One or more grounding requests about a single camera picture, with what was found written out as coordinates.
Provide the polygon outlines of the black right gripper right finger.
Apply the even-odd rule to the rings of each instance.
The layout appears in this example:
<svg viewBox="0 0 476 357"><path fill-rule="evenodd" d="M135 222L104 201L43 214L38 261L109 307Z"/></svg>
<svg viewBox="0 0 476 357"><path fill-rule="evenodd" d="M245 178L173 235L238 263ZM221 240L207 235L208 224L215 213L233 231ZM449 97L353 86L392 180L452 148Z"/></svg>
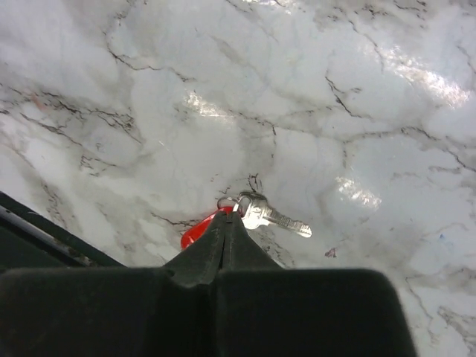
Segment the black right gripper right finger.
<svg viewBox="0 0 476 357"><path fill-rule="evenodd" d="M248 234L238 213L217 214L219 262L217 275L280 271L277 264Z"/></svg>

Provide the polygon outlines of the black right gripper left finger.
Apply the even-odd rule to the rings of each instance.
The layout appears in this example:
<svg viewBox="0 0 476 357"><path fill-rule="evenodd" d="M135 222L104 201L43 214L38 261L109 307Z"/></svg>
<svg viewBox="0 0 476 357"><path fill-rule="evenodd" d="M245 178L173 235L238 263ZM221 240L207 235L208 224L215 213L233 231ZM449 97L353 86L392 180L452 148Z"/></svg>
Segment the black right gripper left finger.
<svg viewBox="0 0 476 357"><path fill-rule="evenodd" d="M163 266L174 283L192 288L214 280L222 259L226 223L227 213L217 213L201 237Z"/></svg>

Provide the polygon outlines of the lone key with red tag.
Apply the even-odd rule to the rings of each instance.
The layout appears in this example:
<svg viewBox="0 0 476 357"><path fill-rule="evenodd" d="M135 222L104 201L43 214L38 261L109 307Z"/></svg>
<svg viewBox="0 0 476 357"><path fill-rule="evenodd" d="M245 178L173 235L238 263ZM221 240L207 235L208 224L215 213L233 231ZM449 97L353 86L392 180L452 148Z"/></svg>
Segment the lone key with red tag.
<svg viewBox="0 0 476 357"><path fill-rule="evenodd" d="M223 196L220 198L217 202L217 209L212 214L189 228L182 235L181 248L186 249L198 240L208 229L215 215L231 212L236 212L240 215L242 223L247 230L256 230L261 226L276 225L301 237L310 238L312 236L310 225L281 214L269 204L268 199L263 194L245 190L237 196Z"/></svg>

